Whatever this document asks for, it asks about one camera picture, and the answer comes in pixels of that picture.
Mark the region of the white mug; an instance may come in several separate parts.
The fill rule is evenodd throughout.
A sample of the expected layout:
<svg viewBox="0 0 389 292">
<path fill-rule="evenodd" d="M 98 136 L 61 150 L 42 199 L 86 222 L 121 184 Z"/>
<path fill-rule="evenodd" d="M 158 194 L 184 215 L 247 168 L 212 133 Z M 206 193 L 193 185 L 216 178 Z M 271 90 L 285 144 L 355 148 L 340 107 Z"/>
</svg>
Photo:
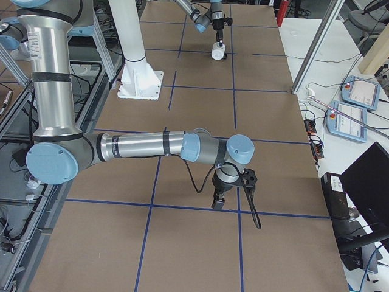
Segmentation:
<svg viewBox="0 0 389 292">
<path fill-rule="evenodd" d="M 212 46 L 211 57 L 214 60 L 222 60 L 225 57 L 226 46 L 224 43 L 215 42 Z"/>
</svg>

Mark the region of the red fire extinguisher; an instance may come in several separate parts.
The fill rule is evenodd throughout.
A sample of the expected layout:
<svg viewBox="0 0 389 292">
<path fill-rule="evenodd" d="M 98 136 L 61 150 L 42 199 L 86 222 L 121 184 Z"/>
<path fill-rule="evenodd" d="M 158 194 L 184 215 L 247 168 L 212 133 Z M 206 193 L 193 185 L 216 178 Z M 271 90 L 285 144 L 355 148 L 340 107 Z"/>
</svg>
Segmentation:
<svg viewBox="0 0 389 292">
<path fill-rule="evenodd" d="M 288 6 L 289 6 L 289 0 L 281 0 L 280 1 L 280 5 L 279 5 L 277 17 L 276 17 L 278 27 L 282 26 L 282 23 L 283 23 L 285 15 L 286 15 L 286 10 L 287 10 Z"/>
</svg>

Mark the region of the brown cardboard table mat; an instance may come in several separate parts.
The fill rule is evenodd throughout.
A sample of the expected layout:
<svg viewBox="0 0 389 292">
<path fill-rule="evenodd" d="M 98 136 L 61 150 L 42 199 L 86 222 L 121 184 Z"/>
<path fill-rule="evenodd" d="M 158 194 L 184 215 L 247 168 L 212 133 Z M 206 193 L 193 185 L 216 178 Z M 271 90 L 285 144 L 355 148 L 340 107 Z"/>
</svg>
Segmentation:
<svg viewBox="0 0 389 292">
<path fill-rule="evenodd" d="M 209 166 L 177 157 L 115 159 L 71 186 L 30 291 L 347 291 L 322 189 L 272 10 L 225 5 L 228 57 L 210 56 L 173 3 L 150 2 L 141 28 L 159 99 L 111 91 L 109 134 L 205 128 L 255 144 L 253 223 L 244 192 L 211 209 Z"/>
</svg>

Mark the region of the orange black connector strip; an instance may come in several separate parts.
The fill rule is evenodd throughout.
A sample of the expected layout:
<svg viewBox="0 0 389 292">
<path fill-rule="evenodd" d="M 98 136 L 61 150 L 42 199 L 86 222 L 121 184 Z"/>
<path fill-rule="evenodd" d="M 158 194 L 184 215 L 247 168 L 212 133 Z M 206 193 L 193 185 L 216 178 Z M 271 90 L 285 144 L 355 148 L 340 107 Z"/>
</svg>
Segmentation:
<svg viewBox="0 0 389 292">
<path fill-rule="evenodd" d="M 306 128 L 306 132 L 308 135 L 308 140 L 311 146 L 311 151 L 314 159 L 317 161 L 318 159 L 324 158 L 323 154 L 323 146 L 324 143 L 322 139 L 317 135 L 316 130 L 316 122 L 314 119 L 305 119 L 304 125 Z"/>
</svg>

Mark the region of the black computer box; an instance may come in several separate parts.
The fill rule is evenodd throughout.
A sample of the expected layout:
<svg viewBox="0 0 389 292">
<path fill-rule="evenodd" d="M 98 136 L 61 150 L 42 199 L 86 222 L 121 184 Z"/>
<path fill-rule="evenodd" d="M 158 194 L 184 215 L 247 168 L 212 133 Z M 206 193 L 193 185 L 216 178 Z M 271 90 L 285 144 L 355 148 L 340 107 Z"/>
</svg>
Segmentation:
<svg viewBox="0 0 389 292">
<path fill-rule="evenodd" d="M 349 220 L 348 203 L 340 175 L 326 172 L 321 177 L 321 184 L 330 217 L 338 220 Z"/>
</svg>

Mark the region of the lower teach pendant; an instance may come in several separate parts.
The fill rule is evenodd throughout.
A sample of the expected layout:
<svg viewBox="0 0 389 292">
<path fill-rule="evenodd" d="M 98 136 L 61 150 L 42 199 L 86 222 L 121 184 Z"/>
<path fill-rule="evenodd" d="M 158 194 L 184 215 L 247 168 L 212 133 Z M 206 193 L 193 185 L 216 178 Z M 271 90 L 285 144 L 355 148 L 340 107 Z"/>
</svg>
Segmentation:
<svg viewBox="0 0 389 292">
<path fill-rule="evenodd" d="M 330 103 L 330 107 L 359 122 L 365 123 L 367 121 L 367 110 L 360 106 L 333 101 Z M 327 109 L 325 124 L 331 134 L 361 143 L 367 141 L 366 128 L 331 109 Z"/>
</svg>

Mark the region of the teach pendant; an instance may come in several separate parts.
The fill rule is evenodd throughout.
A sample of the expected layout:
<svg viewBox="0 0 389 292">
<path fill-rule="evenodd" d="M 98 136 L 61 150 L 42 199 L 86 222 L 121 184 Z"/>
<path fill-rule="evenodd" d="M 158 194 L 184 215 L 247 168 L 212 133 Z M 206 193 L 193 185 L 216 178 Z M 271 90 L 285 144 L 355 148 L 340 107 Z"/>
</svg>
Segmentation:
<svg viewBox="0 0 389 292">
<path fill-rule="evenodd" d="M 362 106 L 368 111 L 377 110 L 380 84 L 360 77 L 349 76 L 341 87 L 341 97 L 345 102 Z"/>
<path fill-rule="evenodd" d="M 359 122 L 365 123 L 367 121 L 367 110 L 360 106 L 333 101 L 330 103 L 330 107 Z M 366 128 L 331 109 L 327 109 L 325 124 L 331 134 L 361 143 L 367 141 Z"/>
</svg>

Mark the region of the thin metal rod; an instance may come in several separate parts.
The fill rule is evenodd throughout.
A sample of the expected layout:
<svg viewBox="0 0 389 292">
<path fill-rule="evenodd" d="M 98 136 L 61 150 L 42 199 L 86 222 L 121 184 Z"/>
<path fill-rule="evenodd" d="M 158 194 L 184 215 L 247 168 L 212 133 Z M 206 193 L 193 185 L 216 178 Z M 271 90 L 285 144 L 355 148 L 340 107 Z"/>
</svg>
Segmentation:
<svg viewBox="0 0 389 292">
<path fill-rule="evenodd" d="M 338 113 L 341 114 L 341 115 L 344 115 L 345 117 L 349 118 L 350 120 L 352 120 L 352 121 L 354 121 L 354 122 L 356 122 L 356 123 L 362 125 L 364 128 L 367 129 L 367 131 L 370 130 L 370 131 L 372 131 L 372 132 L 374 132 L 374 133 L 376 133 L 376 134 L 378 134 L 378 135 L 380 135 L 380 136 L 382 136 L 382 137 L 388 139 L 388 135 L 387 135 L 387 134 L 385 134 L 385 133 L 379 131 L 379 130 L 378 130 L 377 128 L 375 128 L 375 127 L 369 126 L 369 125 L 367 124 L 367 122 L 365 122 L 365 123 L 359 122 L 358 120 L 356 120 L 356 119 L 354 119 L 354 118 L 352 118 L 352 117 L 350 117 L 350 116 L 347 116 L 346 114 L 344 114 L 344 113 L 342 113 L 342 112 L 340 112 L 340 111 L 338 111 L 338 110 L 336 110 L 336 109 L 334 109 L 334 108 L 331 108 L 331 107 L 330 107 L 330 104 L 329 104 L 329 105 L 328 105 L 328 104 L 325 104 L 324 102 L 322 102 L 322 101 L 320 101 L 319 99 L 316 99 L 316 98 L 314 98 L 314 97 L 311 97 L 309 100 L 312 101 L 312 102 L 318 103 L 318 104 L 321 105 L 321 106 L 324 106 L 324 107 L 326 108 L 326 110 L 327 110 L 327 109 L 331 109 L 331 110 L 333 110 L 333 111 L 335 111 L 335 112 L 338 112 Z"/>
</svg>

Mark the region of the black monitor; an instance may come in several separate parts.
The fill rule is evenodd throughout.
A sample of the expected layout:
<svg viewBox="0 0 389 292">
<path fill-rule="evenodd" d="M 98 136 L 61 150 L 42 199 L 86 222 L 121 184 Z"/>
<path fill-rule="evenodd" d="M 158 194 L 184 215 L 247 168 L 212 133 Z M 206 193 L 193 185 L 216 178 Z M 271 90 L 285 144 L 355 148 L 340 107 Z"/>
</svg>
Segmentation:
<svg viewBox="0 0 389 292">
<path fill-rule="evenodd" d="M 388 152 L 380 143 L 362 153 L 340 180 L 367 223 L 388 226 Z"/>
</svg>

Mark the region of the grey office chair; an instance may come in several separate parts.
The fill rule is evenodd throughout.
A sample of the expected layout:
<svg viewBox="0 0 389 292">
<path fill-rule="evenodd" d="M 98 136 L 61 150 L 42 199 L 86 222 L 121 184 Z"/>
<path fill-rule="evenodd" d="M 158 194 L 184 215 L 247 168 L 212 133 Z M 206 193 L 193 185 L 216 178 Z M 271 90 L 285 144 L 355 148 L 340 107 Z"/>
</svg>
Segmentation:
<svg viewBox="0 0 389 292">
<path fill-rule="evenodd" d="M 388 24 L 388 1 L 370 1 L 362 10 L 349 12 L 348 19 L 367 35 L 380 34 Z"/>
</svg>

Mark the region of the upper teach pendant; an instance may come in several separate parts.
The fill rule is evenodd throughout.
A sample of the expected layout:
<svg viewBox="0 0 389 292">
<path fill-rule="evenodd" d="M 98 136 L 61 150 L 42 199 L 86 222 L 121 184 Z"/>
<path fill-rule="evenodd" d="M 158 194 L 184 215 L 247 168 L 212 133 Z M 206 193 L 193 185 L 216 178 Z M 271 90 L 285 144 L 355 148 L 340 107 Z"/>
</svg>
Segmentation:
<svg viewBox="0 0 389 292">
<path fill-rule="evenodd" d="M 360 77 L 349 76 L 341 87 L 341 97 L 345 102 L 362 106 L 368 111 L 377 110 L 380 84 Z"/>
</svg>

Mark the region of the wooden beam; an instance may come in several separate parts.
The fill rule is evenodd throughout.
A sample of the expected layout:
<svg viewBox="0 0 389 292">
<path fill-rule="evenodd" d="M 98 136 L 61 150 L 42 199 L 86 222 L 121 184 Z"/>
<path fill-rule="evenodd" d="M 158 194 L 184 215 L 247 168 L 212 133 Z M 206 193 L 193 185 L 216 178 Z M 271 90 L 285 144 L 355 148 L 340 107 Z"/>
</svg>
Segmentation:
<svg viewBox="0 0 389 292">
<path fill-rule="evenodd" d="M 360 73 L 364 75 L 374 75 L 385 63 L 385 60 L 389 55 L 388 33 L 389 27 L 386 25 L 378 39 L 372 45 L 371 49 L 367 52 L 366 56 L 364 56 L 362 62 L 358 66 Z"/>
</svg>

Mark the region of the white pedestal column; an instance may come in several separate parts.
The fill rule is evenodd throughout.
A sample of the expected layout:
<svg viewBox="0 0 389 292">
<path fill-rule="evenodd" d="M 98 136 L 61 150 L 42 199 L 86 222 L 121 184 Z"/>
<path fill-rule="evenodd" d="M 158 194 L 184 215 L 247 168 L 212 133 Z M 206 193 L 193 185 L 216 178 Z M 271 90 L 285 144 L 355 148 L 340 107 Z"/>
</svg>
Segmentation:
<svg viewBox="0 0 389 292">
<path fill-rule="evenodd" d="M 155 71 L 146 59 L 136 2 L 112 0 L 109 6 L 125 59 L 118 97 L 157 100 L 164 73 Z"/>
</svg>

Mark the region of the aluminium frame post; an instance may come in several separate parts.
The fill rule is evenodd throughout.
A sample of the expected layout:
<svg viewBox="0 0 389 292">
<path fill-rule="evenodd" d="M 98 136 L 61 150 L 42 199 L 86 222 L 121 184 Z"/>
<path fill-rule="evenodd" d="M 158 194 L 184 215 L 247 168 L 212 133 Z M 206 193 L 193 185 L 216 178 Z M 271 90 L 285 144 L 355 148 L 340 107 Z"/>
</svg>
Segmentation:
<svg viewBox="0 0 389 292">
<path fill-rule="evenodd" d="M 344 3 L 345 0 L 332 0 L 329 3 L 325 15 L 317 29 L 317 32 L 314 35 L 313 41 L 294 80 L 291 88 L 292 94 L 297 94 L 300 90 L 303 81 L 318 54 L 319 49 L 326 38 L 326 35 L 328 34 L 333 22 L 336 20 L 337 15 L 339 14 L 340 9 Z"/>
</svg>

